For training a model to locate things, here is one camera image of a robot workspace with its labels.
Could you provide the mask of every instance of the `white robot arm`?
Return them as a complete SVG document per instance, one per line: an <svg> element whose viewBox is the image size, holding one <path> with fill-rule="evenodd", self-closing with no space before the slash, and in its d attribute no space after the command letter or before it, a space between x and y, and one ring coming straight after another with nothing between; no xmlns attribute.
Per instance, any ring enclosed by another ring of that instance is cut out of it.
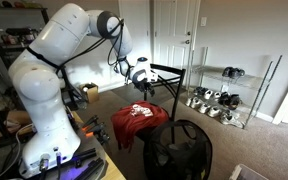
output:
<svg viewBox="0 0 288 180"><path fill-rule="evenodd" d="M24 178L55 167L59 153L63 163L69 161L80 145L67 118L55 72L72 58L85 36L110 39L120 73L134 83L156 80L157 75L150 71L145 58L140 58L135 67L128 64L126 55L132 50L132 41L122 21L107 11L84 11L67 4L10 67L14 88L37 129L22 152L19 173Z"/></svg>

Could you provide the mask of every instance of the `shoe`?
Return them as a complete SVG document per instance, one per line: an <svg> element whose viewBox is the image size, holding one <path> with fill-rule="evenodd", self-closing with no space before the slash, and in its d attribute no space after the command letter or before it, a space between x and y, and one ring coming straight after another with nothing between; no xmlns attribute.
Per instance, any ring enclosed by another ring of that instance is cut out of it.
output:
<svg viewBox="0 0 288 180"><path fill-rule="evenodd" d="M232 94L228 99L223 101L224 107L227 107L230 110L235 110L240 104L241 99L238 94Z"/></svg>
<svg viewBox="0 0 288 180"><path fill-rule="evenodd" d="M240 122L239 120L237 120L235 117L233 116L227 116L227 115L222 115L221 116L221 123L224 125L233 125L239 128L243 128L244 127L244 123Z"/></svg>
<svg viewBox="0 0 288 180"><path fill-rule="evenodd" d="M223 77L229 77L231 70L233 69L233 67L226 67L222 73Z"/></svg>
<svg viewBox="0 0 288 180"><path fill-rule="evenodd" d="M208 111L207 115L210 117L217 117L220 115L221 110L217 106L211 107L211 109Z"/></svg>
<svg viewBox="0 0 288 180"><path fill-rule="evenodd" d="M230 99L230 94L228 92L223 92L221 94L221 97L218 99L218 103L221 105L224 105L225 101L228 101Z"/></svg>
<svg viewBox="0 0 288 180"><path fill-rule="evenodd" d="M208 109L210 108L211 106L210 105L208 105L208 104L202 104L199 108L198 108L198 111L200 112L200 113L206 113L207 111L208 111Z"/></svg>
<svg viewBox="0 0 288 180"><path fill-rule="evenodd" d="M200 99L198 99L197 97L194 97L192 102L191 102L191 105L190 107L195 109L197 108L199 105L201 105L203 103L203 101L201 101Z"/></svg>
<svg viewBox="0 0 288 180"><path fill-rule="evenodd" d="M213 98L215 101L218 101L218 99L221 97L221 93L220 92L215 92L213 93Z"/></svg>
<svg viewBox="0 0 288 180"><path fill-rule="evenodd" d="M205 99L210 99L210 97L212 96L212 94L213 94L213 91L207 90L207 91L205 92L205 94L204 94L204 98L205 98Z"/></svg>
<svg viewBox="0 0 288 180"><path fill-rule="evenodd" d="M205 92L206 91L208 91L208 89L207 88L204 88L204 87L197 87L197 88L195 88L194 89L194 94L197 96L197 95L201 95L201 96L203 96L204 94L205 94Z"/></svg>
<svg viewBox="0 0 288 180"><path fill-rule="evenodd" d="M233 68L229 72L229 77L232 79L236 79L245 75L245 71L240 68Z"/></svg>
<svg viewBox="0 0 288 180"><path fill-rule="evenodd" d="M235 112L235 111L231 111L229 109L225 109L225 110L221 110L222 114L221 117L223 116L233 116L235 119L238 119L240 117L240 114Z"/></svg>
<svg viewBox="0 0 288 180"><path fill-rule="evenodd" d="M186 106L190 106L192 100L193 100L193 98L187 98L187 100L186 100L186 102L185 102L185 105L186 105Z"/></svg>

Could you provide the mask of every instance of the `wall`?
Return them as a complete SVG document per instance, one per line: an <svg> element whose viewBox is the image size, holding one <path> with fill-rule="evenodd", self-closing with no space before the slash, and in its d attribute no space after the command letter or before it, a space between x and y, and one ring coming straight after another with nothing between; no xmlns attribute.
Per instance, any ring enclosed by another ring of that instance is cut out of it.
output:
<svg viewBox="0 0 288 180"><path fill-rule="evenodd" d="M283 55L260 109L274 117L288 91L288 1L202 0L199 17L207 17L207 25L198 26L194 64L209 47L207 65L263 76L269 62L275 65Z"/></svg>
<svg viewBox="0 0 288 180"><path fill-rule="evenodd" d="M119 6L118 0L101 0L101 1L85 1L85 0L58 0L58 1L47 1L47 0L38 0L35 1L41 3L44 7L48 8L47 12L49 18L60 9L66 3L73 2L81 6L85 10L107 10L116 13L119 15ZM16 21L8 21L8 16L13 16ZM16 12L5 13L4 11L0 12L0 28L7 27L23 27L31 26L33 28L43 27L44 23L39 13L28 12L24 16L23 14L17 14ZM86 37L81 42L80 46L77 48L76 53L83 51L88 48L98 39L93 37ZM94 51L76 58L74 61L67 65L67 72L69 74L70 81L73 85L77 86L81 83L94 82L99 85L99 91L105 91L107 89L113 88L114 85L118 86L124 82L124 77L116 74L113 71L113 68L107 65L107 56L111 48L110 42L105 42L99 48ZM6 69L1 67L4 74L7 76Z"/></svg>

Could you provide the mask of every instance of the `floor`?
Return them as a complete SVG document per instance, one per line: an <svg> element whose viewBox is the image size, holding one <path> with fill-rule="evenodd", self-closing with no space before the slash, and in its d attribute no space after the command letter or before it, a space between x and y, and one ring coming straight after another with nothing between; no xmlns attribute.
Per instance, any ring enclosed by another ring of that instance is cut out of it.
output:
<svg viewBox="0 0 288 180"><path fill-rule="evenodd" d="M106 130L111 137L105 149L129 180L147 179L142 158L143 142L135 138L131 152L127 149L118 150L110 118L121 107L142 99L142 95L134 90L132 85L126 85L100 93L99 101L89 104L85 110L78 111L82 119L97 114L100 121L105 122ZM166 92L159 91L154 98L157 98L156 103L163 108L170 109L172 102ZM210 137L213 144L210 180L229 179L238 164L245 164L268 179L288 179L288 124L276 126L254 118L245 130L225 126L218 119L185 106L186 99L186 94L182 93L176 116L177 119L193 121Z"/></svg>

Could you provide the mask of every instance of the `red cloth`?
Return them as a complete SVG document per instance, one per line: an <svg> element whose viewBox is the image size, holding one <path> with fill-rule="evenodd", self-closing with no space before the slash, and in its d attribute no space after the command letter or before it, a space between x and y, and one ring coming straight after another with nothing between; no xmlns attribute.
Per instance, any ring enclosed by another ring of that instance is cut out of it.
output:
<svg viewBox="0 0 288 180"><path fill-rule="evenodd" d="M144 114L132 115L133 105L149 108L153 116ZM116 140L124 148L132 146L136 132L145 127L154 127L169 119L167 112L159 106L154 106L146 101L136 101L130 106L123 107L111 117Z"/></svg>

